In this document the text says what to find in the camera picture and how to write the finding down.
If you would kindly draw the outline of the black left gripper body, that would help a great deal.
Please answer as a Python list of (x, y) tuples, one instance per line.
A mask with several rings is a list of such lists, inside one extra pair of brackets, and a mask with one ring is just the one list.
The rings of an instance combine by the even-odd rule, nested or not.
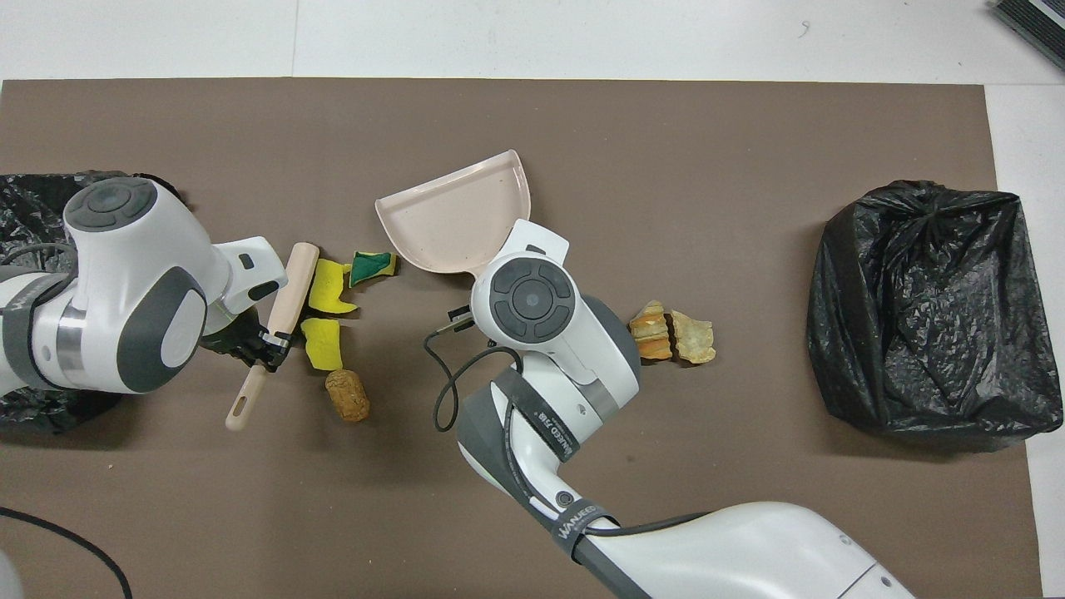
[(229, 355), (248, 367), (266, 365), (269, 361), (269, 349), (264, 338), (267, 333), (269, 331), (264, 329), (258, 310), (252, 306), (240, 312), (220, 330), (201, 336), (199, 346), (220, 355)]

